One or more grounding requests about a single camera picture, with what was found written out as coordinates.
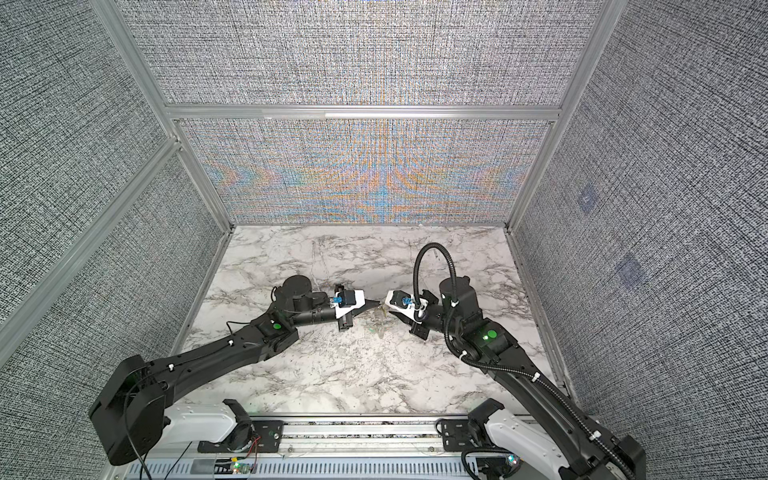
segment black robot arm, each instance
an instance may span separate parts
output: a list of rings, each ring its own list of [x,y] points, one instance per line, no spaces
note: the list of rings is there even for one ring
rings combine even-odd
[[[443,253],[451,273],[450,278],[440,283],[440,299],[428,290],[413,297],[393,291],[385,301],[390,313],[409,325],[410,332],[419,338],[427,339],[430,330],[441,333],[449,350],[461,361],[480,368],[514,395],[561,450],[568,463],[568,467],[559,470],[563,480],[615,478],[608,469],[609,463],[616,465],[629,480],[644,480],[642,447],[629,435],[618,439],[585,415],[538,371],[512,334],[483,317],[469,277],[455,276],[450,254],[443,245],[430,243],[419,252],[414,266],[415,289],[421,259],[432,248]],[[489,410],[494,403],[497,406]],[[487,419],[499,409],[498,405],[490,401],[478,407],[478,412],[470,413],[471,426],[475,419],[477,447],[493,446],[478,419]]]
[[[265,313],[222,339],[150,362],[136,355],[118,365],[89,412],[112,465],[131,462],[157,443],[168,424],[167,407],[225,373],[281,353],[299,339],[298,326],[335,322],[345,330],[355,316],[379,305],[362,290],[341,285],[334,297],[313,292],[299,275],[273,289],[273,297]],[[230,407],[242,416],[239,404]]]

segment enclosure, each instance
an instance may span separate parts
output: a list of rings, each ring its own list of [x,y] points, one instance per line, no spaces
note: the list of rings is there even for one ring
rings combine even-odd
[[[648,478],[765,478],[764,2],[17,0],[0,25],[0,478],[103,478],[88,409],[122,359],[224,336],[293,274],[410,290],[430,241]],[[377,310],[185,400],[525,414],[441,341]]]

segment black cable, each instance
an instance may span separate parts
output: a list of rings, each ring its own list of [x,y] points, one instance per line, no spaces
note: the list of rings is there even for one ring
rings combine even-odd
[[[233,322],[232,320],[228,320],[227,328],[230,329],[230,335],[235,334],[235,332],[232,331],[232,327],[230,326],[230,323],[234,323],[235,325],[250,325],[250,322]]]
[[[528,372],[522,372],[521,370],[512,369],[506,366],[491,365],[489,363],[476,362],[468,358],[466,352],[459,351],[459,349],[453,345],[453,341],[451,341],[451,336],[449,333],[449,328],[454,316],[455,307],[453,306],[453,302],[455,302],[458,299],[456,295],[456,270],[453,264],[453,259],[451,258],[451,254],[440,243],[436,243],[436,242],[427,243],[425,246],[422,247],[422,249],[419,251],[419,254],[416,256],[416,261],[414,262],[414,265],[413,265],[413,290],[414,290],[413,301],[414,301],[415,307],[418,309],[421,306],[421,300],[419,299],[419,266],[421,265],[424,254],[433,248],[439,250],[440,253],[442,253],[442,255],[445,257],[445,261],[448,264],[448,271],[451,276],[451,299],[450,299],[451,308],[448,311],[448,313],[445,315],[445,318],[442,321],[442,335],[445,340],[445,345],[448,347],[448,350],[454,356],[457,356],[462,362],[466,363],[469,366],[473,366],[475,368],[483,369],[483,370],[495,370],[497,372],[508,372],[514,375],[520,375],[529,379],[533,379],[534,375]],[[543,386],[547,391],[549,391],[552,394],[552,396],[555,397],[555,399],[557,399],[557,401],[565,408],[568,414],[576,421],[579,428],[584,433],[586,433],[589,436],[592,435],[592,432],[589,430],[586,424],[584,424],[584,422],[581,420],[579,415],[577,415],[576,412],[571,408],[571,405],[565,399],[562,398],[559,392],[555,391],[553,388],[551,388],[549,385],[547,385],[544,382],[540,381],[536,383]],[[605,455],[607,455],[608,458],[610,458],[611,461],[624,473],[624,475],[627,477],[627,480],[635,480],[635,476],[632,470],[629,468],[629,466],[627,466],[626,463],[624,463],[624,461],[621,460],[621,458],[618,457],[618,455],[616,455],[613,452],[613,450],[608,448],[599,438],[592,440],[592,442],[594,442],[598,446],[598,448],[602,450],[602,452]]]
[[[184,449],[184,451],[181,453],[181,455],[179,455],[179,458],[176,459],[176,461],[174,462],[174,465],[172,467],[170,467],[170,470],[165,472],[165,477],[163,477],[163,480],[168,480],[168,475],[170,475],[170,473],[174,470],[174,468],[176,468],[176,465],[178,464],[179,460],[181,460],[181,457],[183,457],[184,454],[187,453],[187,450],[189,450],[189,448],[191,446],[192,446],[192,442],[190,442],[190,444],[187,445],[187,447]]]
[[[472,480],[480,480],[480,478],[477,475],[475,475],[472,469],[469,468],[469,464],[467,463],[467,454],[469,453],[503,453],[504,455],[509,455],[511,452],[507,449],[500,449],[497,447],[481,447],[479,449],[466,449],[464,452],[462,452],[462,465],[464,465],[464,470],[466,470],[469,476],[472,477]]]
[[[416,261],[413,264],[413,303],[417,310],[421,308],[422,305],[421,300],[419,299],[419,266],[422,263],[424,254],[433,248],[439,250],[439,252],[442,253],[442,255],[445,257],[445,261],[448,263],[448,272],[451,275],[451,301],[455,302],[458,300],[456,296],[456,268],[453,266],[453,259],[451,258],[451,254],[440,243],[430,242],[423,246],[421,250],[419,250],[419,254],[416,255]]]
[[[141,467],[147,473],[147,480],[152,480],[152,475],[149,472],[149,468],[147,468],[147,464],[141,458],[141,455],[139,454],[139,451],[136,448],[136,444],[134,444],[134,440],[131,438],[131,431],[128,429],[128,415],[127,415],[128,399],[131,397],[131,392],[133,392],[134,389],[136,389],[136,387],[139,386],[140,382],[141,381],[137,382],[134,386],[129,388],[128,391],[125,393],[125,400],[123,401],[123,423],[125,424],[125,436],[128,438],[128,443],[131,444],[131,448],[134,450],[134,454],[136,454],[136,458],[139,459],[139,462],[141,462]]]
[[[203,358],[205,358],[205,357],[207,357],[209,355],[213,355],[216,352],[220,352],[221,350],[226,349],[228,346],[231,346],[231,345],[229,343],[225,343],[223,346],[221,346],[220,348],[215,349],[213,352],[204,353],[203,355],[196,356],[193,359],[186,359],[183,362],[174,363],[173,364],[174,368],[178,367],[179,365],[183,365],[184,363],[194,362],[195,360],[203,359]]]
[[[146,461],[147,461],[147,455],[149,455],[149,452],[147,452],[147,453],[145,453],[145,454],[144,454],[144,462],[146,462]],[[142,470],[141,468],[139,468],[139,480],[141,480],[141,475],[142,475],[143,473],[144,473],[144,470]]]

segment red wire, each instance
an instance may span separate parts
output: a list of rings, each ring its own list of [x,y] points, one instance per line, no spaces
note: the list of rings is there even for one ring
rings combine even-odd
[[[253,450],[253,466],[251,467],[251,471],[253,471],[253,467],[256,466],[256,443],[261,440],[261,435],[258,435],[250,444],[250,448],[248,449],[248,453],[245,455],[243,460],[247,460],[248,457],[250,457],[250,451]]]

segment mounting plate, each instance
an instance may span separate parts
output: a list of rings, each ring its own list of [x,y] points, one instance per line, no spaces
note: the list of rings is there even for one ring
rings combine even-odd
[[[446,452],[463,452],[475,446],[469,435],[468,422],[469,420],[439,421],[442,447]]]
[[[283,439],[283,425],[281,420],[257,420],[253,422],[253,429],[261,437],[256,444],[257,453],[277,453],[280,449],[280,440]],[[224,445],[216,445],[211,442],[197,444],[199,453],[245,453],[230,452]]]

